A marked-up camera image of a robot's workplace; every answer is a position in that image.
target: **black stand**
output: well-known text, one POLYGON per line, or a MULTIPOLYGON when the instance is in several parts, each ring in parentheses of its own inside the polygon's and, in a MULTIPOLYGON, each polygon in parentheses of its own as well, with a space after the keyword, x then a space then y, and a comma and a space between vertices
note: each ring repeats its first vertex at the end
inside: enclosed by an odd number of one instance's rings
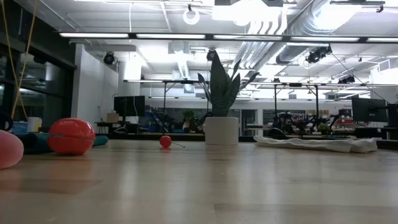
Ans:
POLYGON ((127 111, 127 99, 123 99, 123 114, 122 114, 121 127, 126 126, 126 111, 127 111))

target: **wall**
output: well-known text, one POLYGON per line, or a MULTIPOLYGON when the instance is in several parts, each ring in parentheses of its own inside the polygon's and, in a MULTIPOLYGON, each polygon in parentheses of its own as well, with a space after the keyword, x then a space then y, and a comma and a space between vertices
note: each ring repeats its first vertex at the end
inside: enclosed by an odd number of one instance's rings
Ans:
POLYGON ((117 93, 118 74, 89 54, 83 45, 76 45, 73 77, 72 117, 96 121, 113 110, 113 95, 117 93))
MULTIPOLYGON (((134 67, 132 64, 134 62, 119 62, 118 96, 140 95, 140 83, 124 82, 126 79, 139 80, 141 78, 141 66, 132 68, 134 67)), ((137 124, 138 117, 128 116, 126 121, 137 124)))

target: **white fabric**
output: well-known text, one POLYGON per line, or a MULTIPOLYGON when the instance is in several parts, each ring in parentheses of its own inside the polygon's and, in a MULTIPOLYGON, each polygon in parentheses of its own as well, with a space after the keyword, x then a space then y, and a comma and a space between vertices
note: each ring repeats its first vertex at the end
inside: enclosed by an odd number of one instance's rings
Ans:
POLYGON ((276 140, 272 138, 255 136, 254 140, 257 141, 258 146, 266 147, 287 147, 294 149, 314 149, 321 151, 360 153, 377 151, 376 139, 304 140, 293 138, 287 140, 276 140))

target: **red ball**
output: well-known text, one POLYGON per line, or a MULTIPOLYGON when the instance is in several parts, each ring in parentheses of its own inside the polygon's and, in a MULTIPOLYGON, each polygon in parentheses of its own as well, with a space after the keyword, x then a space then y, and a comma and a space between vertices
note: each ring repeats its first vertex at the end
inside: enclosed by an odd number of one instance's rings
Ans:
POLYGON ((47 143, 59 154, 83 155, 91 149, 95 140, 93 126, 76 118, 63 118, 55 122, 49 131, 47 143))
POLYGON ((172 145, 172 139, 170 136, 162 136, 159 141, 160 145, 162 145, 164 148, 168 148, 172 145))

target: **potted plant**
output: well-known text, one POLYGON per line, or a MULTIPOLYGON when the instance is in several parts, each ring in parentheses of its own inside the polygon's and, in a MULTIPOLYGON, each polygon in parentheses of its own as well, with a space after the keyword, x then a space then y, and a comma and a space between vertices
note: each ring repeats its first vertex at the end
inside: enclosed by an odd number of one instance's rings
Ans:
POLYGON ((239 91, 244 89, 249 83, 253 82, 259 74, 254 73, 250 79, 241 84, 240 74, 236 74, 239 68, 238 61, 230 77, 220 62, 217 52, 210 70, 210 89, 207 88, 205 79, 198 74, 201 87, 205 90, 207 100, 212 105, 213 117, 206 118, 205 138, 206 144, 214 145, 237 145, 239 140, 239 120, 238 118, 227 117, 230 107, 234 104, 239 91))

